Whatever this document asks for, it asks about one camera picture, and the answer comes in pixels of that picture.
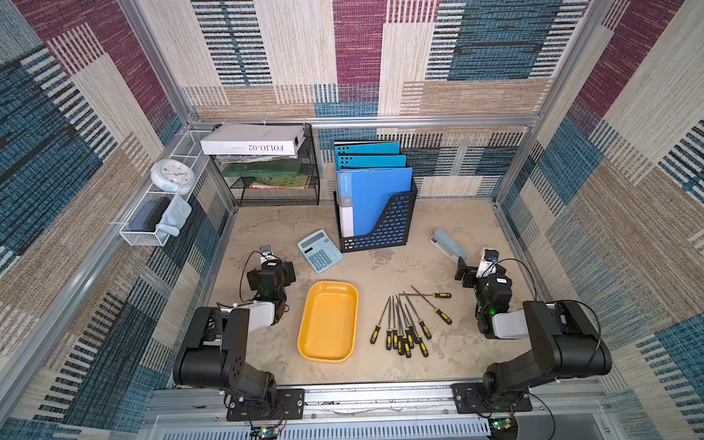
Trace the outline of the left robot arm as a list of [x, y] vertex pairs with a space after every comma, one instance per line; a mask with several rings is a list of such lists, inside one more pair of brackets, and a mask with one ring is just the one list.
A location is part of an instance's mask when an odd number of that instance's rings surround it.
[[250, 253], [258, 269], [244, 269], [254, 296], [247, 302], [199, 307], [174, 361], [172, 379], [178, 386], [221, 392], [227, 420], [284, 420], [287, 397], [278, 392], [271, 372], [246, 361], [249, 334], [279, 324], [288, 311], [285, 289], [296, 281], [293, 264], [276, 256], [271, 246]]

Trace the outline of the file tool horizontal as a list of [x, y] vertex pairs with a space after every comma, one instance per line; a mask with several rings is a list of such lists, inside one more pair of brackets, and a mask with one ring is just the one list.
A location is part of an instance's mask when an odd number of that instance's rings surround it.
[[453, 297], [452, 293], [402, 293], [404, 296], [420, 296], [428, 298], [437, 299], [451, 299]]

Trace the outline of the file tool diagonal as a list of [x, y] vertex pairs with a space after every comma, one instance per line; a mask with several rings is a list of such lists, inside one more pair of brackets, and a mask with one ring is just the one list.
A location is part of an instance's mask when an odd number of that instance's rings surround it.
[[430, 302], [430, 300], [428, 299], [428, 297], [427, 297], [425, 294], [420, 293], [420, 292], [418, 291], [418, 289], [416, 289], [414, 286], [411, 286], [411, 288], [414, 290], [414, 292], [415, 292], [415, 294], [416, 294], [417, 296], [421, 297], [427, 304], [430, 305], [431, 308], [434, 309], [434, 312], [435, 312], [448, 326], [450, 326], [450, 325], [453, 324], [452, 319], [451, 319], [445, 312], [443, 312], [440, 308], [436, 307], [432, 302]]

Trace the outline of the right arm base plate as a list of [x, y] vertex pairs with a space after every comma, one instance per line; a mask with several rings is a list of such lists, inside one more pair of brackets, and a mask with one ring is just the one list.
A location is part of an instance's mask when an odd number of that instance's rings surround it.
[[459, 414], [491, 417], [498, 413], [528, 413], [533, 410], [527, 392], [490, 392], [479, 382], [459, 382], [450, 385]]

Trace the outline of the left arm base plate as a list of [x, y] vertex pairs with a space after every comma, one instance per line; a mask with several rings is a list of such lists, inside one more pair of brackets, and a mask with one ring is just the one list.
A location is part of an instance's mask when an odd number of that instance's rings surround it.
[[304, 416], [305, 390], [277, 390], [275, 397], [270, 395], [263, 401], [226, 394], [224, 405], [229, 422], [301, 420]]

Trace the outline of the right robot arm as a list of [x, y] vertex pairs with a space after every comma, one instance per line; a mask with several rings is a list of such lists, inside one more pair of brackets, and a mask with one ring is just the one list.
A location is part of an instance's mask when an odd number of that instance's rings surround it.
[[452, 386], [456, 410], [489, 418], [500, 412], [529, 412], [531, 389], [563, 379], [605, 376], [612, 354], [602, 339], [596, 313], [577, 300], [525, 301], [513, 310], [513, 281], [495, 249], [485, 249], [480, 265], [456, 257], [455, 279], [476, 296], [478, 331], [489, 340], [530, 341], [514, 359], [493, 363], [482, 381]]

